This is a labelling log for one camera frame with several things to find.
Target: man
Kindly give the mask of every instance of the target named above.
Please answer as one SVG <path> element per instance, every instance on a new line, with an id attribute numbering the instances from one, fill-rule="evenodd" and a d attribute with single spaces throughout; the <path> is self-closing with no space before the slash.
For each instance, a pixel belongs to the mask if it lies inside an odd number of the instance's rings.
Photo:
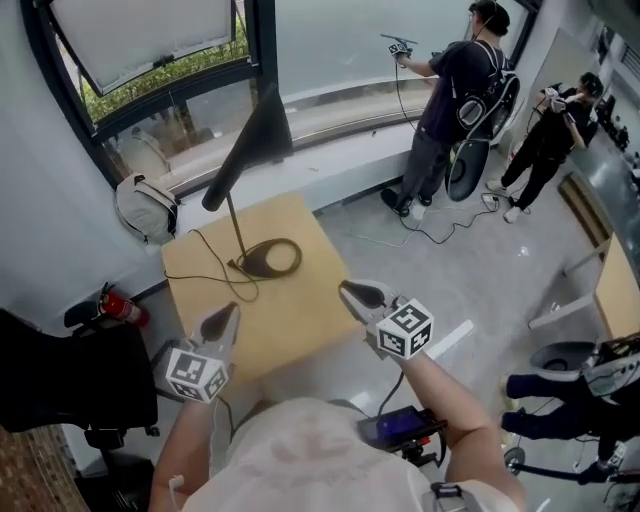
<path id="1" fill-rule="evenodd" d="M 602 343 L 601 354 L 607 360 L 615 360 L 620 357 L 617 354 L 625 353 L 625 345 L 629 343 L 637 344 L 638 335 Z M 600 438 L 600 458 L 607 460 L 613 455 L 616 441 L 640 434 L 637 414 L 640 380 L 633 380 L 637 371 L 637 368 L 628 370 L 627 385 L 603 397 L 593 395 L 584 376 L 575 382 L 560 382 L 537 375 L 512 375 L 501 382 L 503 398 L 510 409 L 502 415 L 501 426 L 529 439 L 570 440 L 593 435 Z M 557 398 L 563 404 L 546 415 L 517 410 L 518 399 L 533 396 Z"/>
<path id="2" fill-rule="evenodd" d="M 400 193 L 382 191 L 382 200 L 401 217 L 409 215 L 414 197 L 430 206 L 433 195 L 444 178 L 449 152 L 455 142 L 466 136 L 457 120 L 457 100 L 453 97 L 452 80 L 459 91 L 484 92 L 495 72 L 488 52 L 496 54 L 498 62 L 506 62 L 500 50 L 500 38 L 507 34 L 510 19 L 497 2 L 482 0 L 471 4 L 472 41 L 449 45 L 444 53 L 429 62 L 411 60 L 406 54 L 397 57 L 398 64 L 424 77 L 439 79 L 429 104 L 418 123 Z"/>
<path id="3" fill-rule="evenodd" d="M 446 480 L 478 502 L 469 510 L 524 512 L 524 488 L 505 468 L 498 427 L 480 403 L 424 353 L 400 365 L 420 403 L 448 421 Z M 212 407 L 187 403 L 158 461 L 150 511 L 441 510 L 434 482 L 359 439 L 362 418 L 318 400 L 276 405 L 238 429 L 226 467 L 209 479 Z"/>
<path id="4" fill-rule="evenodd" d="M 555 84 L 540 91 L 536 101 L 538 108 L 546 109 L 542 118 L 525 139 L 504 176 L 487 182 L 490 191 L 504 193 L 533 166 L 522 195 L 504 214 L 505 221 L 515 222 L 533 203 L 574 147 L 587 149 L 598 130 L 597 119 L 592 118 L 593 106 L 603 91 L 602 82 L 593 73 L 582 75 L 577 88 Z"/>

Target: gray pants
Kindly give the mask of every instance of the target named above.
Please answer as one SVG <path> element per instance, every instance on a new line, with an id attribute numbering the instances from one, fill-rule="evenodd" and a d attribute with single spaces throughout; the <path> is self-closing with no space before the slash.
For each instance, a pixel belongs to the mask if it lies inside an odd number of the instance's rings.
<path id="1" fill-rule="evenodd" d="M 449 163 L 451 144 L 437 142 L 424 133 L 422 126 L 413 136 L 407 169 L 402 179 L 398 202 L 418 193 L 431 199 L 438 191 Z"/>

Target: screen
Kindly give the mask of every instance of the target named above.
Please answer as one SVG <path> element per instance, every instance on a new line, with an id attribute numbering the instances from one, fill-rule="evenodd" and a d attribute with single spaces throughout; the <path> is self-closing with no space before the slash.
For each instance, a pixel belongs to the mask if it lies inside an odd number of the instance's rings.
<path id="1" fill-rule="evenodd" d="M 361 432 L 368 441 L 387 442 L 417 431 L 426 425 L 413 408 L 406 408 L 363 422 Z"/>

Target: trees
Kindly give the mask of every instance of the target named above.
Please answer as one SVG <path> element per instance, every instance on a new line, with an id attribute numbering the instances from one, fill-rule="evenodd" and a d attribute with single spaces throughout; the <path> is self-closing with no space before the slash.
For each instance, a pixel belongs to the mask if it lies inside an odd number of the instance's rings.
<path id="1" fill-rule="evenodd" d="M 242 28 L 241 21 L 236 20 L 236 39 L 230 43 L 203 50 L 188 57 L 170 62 L 166 66 L 154 69 L 131 82 L 118 87 L 116 90 L 99 97 L 84 78 L 81 80 L 84 103 L 89 117 L 95 123 L 144 96 L 145 94 L 171 83 L 180 78 L 192 75 L 204 69 L 209 69 L 226 62 L 230 62 L 249 55 L 249 44 Z"/>

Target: black device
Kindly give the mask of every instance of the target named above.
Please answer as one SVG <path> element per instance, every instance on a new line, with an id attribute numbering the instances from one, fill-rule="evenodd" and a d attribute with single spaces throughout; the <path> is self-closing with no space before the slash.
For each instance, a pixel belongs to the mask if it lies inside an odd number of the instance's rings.
<path id="1" fill-rule="evenodd" d="M 231 189 L 247 167 L 281 160 L 292 154 L 293 141 L 287 114 L 277 87 L 271 84 L 244 125 L 238 140 L 218 173 L 211 180 L 209 189 L 202 199 L 202 206 L 210 212 L 217 211 L 223 201 L 227 200 L 233 227 L 242 251 L 239 261 L 237 263 L 230 261 L 229 266 L 247 275 L 273 279 L 290 274 L 300 266 L 302 259 L 300 248 L 291 240 L 284 238 L 267 240 L 247 251 L 240 235 L 238 218 L 231 200 Z M 295 261 L 287 270 L 273 269 L 267 263 L 267 254 L 276 244 L 290 245 L 296 253 Z"/>
<path id="2" fill-rule="evenodd" d="M 360 438 L 369 446 L 389 453 L 401 451 L 403 456 L 407 455 L 404 458 L 416 464 L 412 451 L 424 444 L 422 440 L 442 431 L 446 425 L 446 421 L 436 420 L 432 411 L 418 412 L 409 406 L 361 420 L 357 427 Z"/>

